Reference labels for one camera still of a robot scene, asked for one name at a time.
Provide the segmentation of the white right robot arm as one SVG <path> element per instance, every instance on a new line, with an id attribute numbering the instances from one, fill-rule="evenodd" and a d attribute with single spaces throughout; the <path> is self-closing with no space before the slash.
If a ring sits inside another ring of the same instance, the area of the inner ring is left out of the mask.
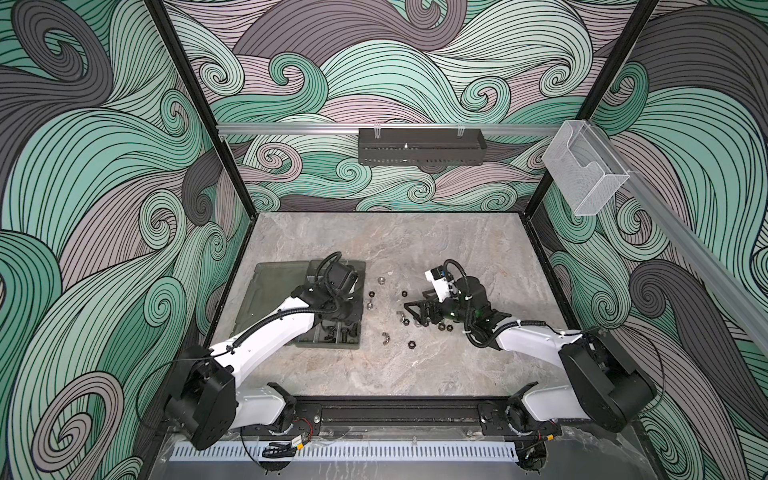
<path id="1" fill-rule="evenodd" d="M 473 276 L 454 279 L 433 270 L 426 277 L 432 290 L 403 305 L 416 324 L 443 330 L 458 326 L 478 349 L 521 353 L 564 373 L 560 385 L 530 382 L 510 397 L 505 416 L 514 431 L 538 432 L 573 420 L 617 433 L 655 399 L 652 379 L 609 332 L 558 329 L 500 311 Z"/>

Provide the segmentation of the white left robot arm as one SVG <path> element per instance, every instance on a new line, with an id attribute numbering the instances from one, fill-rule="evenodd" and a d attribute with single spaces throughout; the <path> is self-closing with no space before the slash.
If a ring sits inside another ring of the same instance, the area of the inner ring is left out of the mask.
<path id="1" fill-rule="evenodd" d="M 242 427 L 289 431 L 295 398 L 275 382 L 255 390 L 243 383 L 270 356 L 305 334 L 315 332 L 334 346 L 357 337 L 358 282 L 355 266 L 333 252 L 271 313 L 227 340 L 186 350 L 169 370 L 165 414 L 198 450 Z"/>

